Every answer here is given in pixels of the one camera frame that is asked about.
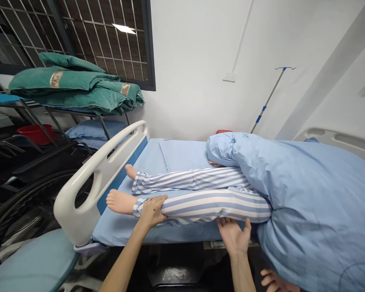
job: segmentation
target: blue striped pajamas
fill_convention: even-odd
[[[161,211],[168,216],[166,224],[175,226],[210,222],[217,217],[229,217],[252,223],[268,221],[269,203],[252,189],[239,168],[222,167],[149,175],[138,172],[133,194],[188,189],[195,192],[168,198]],[[139,217],[146,199],[138,199],[133,214]]]

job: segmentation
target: metal window grille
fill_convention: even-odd
[[[150,1],[0,0],[0,73],[45,66],[40,52],[73,55],[155,90]]]

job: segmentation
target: hand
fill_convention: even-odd
[[[264,269],[261,271],[261,275],[264,276],[261,281],[262,286],[269,285],[266,292],[300,292],[299,287],[283,280],[272,270]]]
[[[212,160],[208,160],[209,164],[212,164],[214,167],[224,167],[223,165],[217,164],[216,162]]]
[[[161,213],[161,206],[166,198],[167,195],[148,199],[143,204],[143,210],[138,224],[150,229],[151,227],[156,226],[158,223],[166,220],[167,217]]]
[[[246,220],[243,231],[234,219],[216,218],[216,222],[230,258],[247,255],[251,232],[250,219]]]

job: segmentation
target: embroidered label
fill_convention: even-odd
[[[50,87],[51,88],[59,88],[60,87],[60,79],[63,75],[64,71],[54,72],[52,77],[50,78]]]
[[[127,96],[129,94],[130,85],[131,85],[130,83],[124,83],[120,93],[123,94],[124,96]]]

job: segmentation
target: red object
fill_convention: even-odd
[[[230,130],[217,130],[216,134],[226,133],[226,132],[232,132],[232,131],[230,131]]]
[[[53,131],[53,127],[51,125],[43,125],[49,135],[57,140],[57,136]],[[22,127],[17,129],[18,133],[29,137],[36,145],[47,145],[51,143],[49,137],[43,132],[42,128],[39,125],[32,125],[27,127]]]

